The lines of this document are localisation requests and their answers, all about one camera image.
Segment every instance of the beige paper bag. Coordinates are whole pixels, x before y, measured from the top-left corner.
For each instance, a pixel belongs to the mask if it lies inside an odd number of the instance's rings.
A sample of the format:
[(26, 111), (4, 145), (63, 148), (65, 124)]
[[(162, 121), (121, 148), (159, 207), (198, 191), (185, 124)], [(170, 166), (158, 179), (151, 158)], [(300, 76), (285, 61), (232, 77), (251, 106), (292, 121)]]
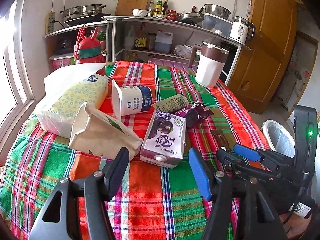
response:
[(120, 121), (84, 102), (72, 125), (69, 148), (114, 159), (121, 147), (129, 150), (129, 159), (140, 151), (142, 139)]

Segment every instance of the floor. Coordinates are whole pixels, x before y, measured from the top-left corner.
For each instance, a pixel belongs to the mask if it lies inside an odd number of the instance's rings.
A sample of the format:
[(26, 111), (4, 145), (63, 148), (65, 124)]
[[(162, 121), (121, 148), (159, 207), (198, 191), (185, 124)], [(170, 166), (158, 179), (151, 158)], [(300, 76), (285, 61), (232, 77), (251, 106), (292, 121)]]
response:
[(281, 106), (280, 101), (277, 98), (269, 102), (267, 109), (262, 114), (250, 112), (249, 114), (258, 127), (261, 127), (266, 120), (271, 119), (281, 124), (294, 137), (293, 124), (290, 121), (290, 124), (288, 124), (285, 120), (288, 111)]

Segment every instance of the window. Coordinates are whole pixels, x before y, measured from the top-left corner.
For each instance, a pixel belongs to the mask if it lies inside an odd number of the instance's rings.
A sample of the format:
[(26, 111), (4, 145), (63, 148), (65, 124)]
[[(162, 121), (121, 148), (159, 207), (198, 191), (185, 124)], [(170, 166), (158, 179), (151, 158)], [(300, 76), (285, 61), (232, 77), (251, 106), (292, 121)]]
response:
[(20, 23), (23, 1), (16, 0), (5, 17), (0, 19), (2, 30), (0, 39), (0, 141), (6, 140), (8, 132), (12, 130), (12, 125), (34, 101), (21, 57)]

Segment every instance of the green band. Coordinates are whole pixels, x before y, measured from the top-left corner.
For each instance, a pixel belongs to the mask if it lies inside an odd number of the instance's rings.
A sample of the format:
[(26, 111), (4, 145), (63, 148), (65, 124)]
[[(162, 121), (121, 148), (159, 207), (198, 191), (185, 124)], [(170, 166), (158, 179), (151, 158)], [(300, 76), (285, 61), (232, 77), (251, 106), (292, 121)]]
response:
[(95, 57), (101, 54), (101, 46), (89, 49), (79, 49), (78, 54), (80, 55), (79, 58)]

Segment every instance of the wooden door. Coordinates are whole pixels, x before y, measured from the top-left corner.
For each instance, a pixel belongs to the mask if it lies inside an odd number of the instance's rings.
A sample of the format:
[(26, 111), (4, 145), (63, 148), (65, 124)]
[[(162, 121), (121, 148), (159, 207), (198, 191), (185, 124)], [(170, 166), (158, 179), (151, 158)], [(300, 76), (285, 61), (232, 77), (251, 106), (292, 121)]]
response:
[(253, 0), (249, 21), (256, 34), (241, 49), (228, 84), (249, 112), (261, 114), (276, 91), (289, 62), (297, 25), (294, 0)]

